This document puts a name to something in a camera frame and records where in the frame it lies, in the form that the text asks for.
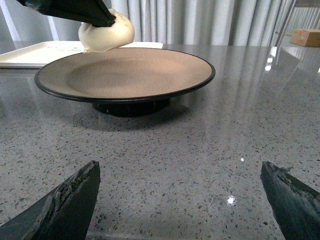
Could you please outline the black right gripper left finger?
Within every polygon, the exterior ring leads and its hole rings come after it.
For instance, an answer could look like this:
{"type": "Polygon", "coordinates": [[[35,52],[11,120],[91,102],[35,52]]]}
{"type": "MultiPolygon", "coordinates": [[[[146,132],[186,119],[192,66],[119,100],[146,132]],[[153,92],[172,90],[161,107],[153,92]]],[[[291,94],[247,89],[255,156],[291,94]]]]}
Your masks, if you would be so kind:
{"type": "Polygon", "coordinates": [[[2,240],[84,240],[101,177],[90,161],[27,210],[0,227],[2,240]]]}

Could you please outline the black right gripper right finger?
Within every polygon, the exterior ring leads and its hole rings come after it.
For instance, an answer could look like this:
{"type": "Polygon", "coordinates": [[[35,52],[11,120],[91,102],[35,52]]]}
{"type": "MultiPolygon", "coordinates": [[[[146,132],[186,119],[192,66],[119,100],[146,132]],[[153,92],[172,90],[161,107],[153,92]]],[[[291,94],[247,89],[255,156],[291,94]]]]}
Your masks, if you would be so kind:
{"type": "Polygon", "coordinates": [[[260,179],[273,215],[286,240],[320,238],[320,193],[269,161],[260,179]]]}

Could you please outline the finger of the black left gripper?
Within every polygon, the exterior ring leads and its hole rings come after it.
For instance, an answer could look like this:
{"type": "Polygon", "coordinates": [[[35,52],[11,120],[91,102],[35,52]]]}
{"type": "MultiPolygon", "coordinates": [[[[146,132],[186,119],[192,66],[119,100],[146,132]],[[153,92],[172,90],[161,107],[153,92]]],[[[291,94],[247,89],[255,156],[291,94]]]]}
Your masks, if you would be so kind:
{"type": "Polygon", "coordinates": [[[42,15],[111,27],[116,16],[102,0],[20,0],[19,3],[42,15]]]}

